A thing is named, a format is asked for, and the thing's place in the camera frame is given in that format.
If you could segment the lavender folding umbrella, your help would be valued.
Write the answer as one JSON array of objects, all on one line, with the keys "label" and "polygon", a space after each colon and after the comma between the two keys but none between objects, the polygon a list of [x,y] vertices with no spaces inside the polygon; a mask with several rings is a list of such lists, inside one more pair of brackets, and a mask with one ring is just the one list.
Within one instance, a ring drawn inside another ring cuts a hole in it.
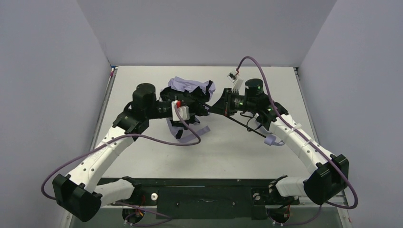
[{"label": "lavender folding umbrella", "polygon": [[[160,91],[162,101],[183,101],[189,106],[190,118],[186,123],[190,126],[200,125],[199,116],[211,114],[209,106],[206,104],[215,92],[215,84],[211,80],[206,82],[187,80],[174,77],[169,80],[168,86]],[[188,143],[196,136],[191,133],[181,122],[174,122],[172,118],[166,119],[169,130],[175,139],[180,143]]]}]

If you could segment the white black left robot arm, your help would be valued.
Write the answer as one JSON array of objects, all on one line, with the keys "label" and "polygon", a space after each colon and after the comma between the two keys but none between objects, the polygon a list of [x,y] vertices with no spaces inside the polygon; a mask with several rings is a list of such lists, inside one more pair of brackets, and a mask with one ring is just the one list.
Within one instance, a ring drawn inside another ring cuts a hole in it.
[{"label": "white black left robot arm", "polygon": [[151,120],[168,118],[187,127],[196,121],[197,116],[207,116],[203,103],[210,100],[214,90],[212,81],[183,88],[169,86],[158,99],[154,85],[139,84],[131,102],[113,121],[98,146],[83,156],[81,163],[68,174],[58,174],[53,179],[57,204],[87,222],[101,207],[129,199],[136,188],[129,177],[99,185],[107,169],[126,148],[144,137]]}]

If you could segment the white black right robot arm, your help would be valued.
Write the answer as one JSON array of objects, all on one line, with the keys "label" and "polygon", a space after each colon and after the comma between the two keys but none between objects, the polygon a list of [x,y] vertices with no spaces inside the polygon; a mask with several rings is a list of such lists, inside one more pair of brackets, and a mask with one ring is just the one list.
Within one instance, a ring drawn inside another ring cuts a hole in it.
[{"label": "white black right robot arm", "polygon": [[244,95],[225,88],[210,112],[223,116],[237,112],[255,115],[262,128],[278,137],[302,161],[310,177],[306,180],[288,176],[277,179],[270,188],[280,196],[308,197],[313,203],[322,205],[347,187],[348,159],[321,147],[280,103],[271,102],[264,93],[261,79],[247,80]]}]

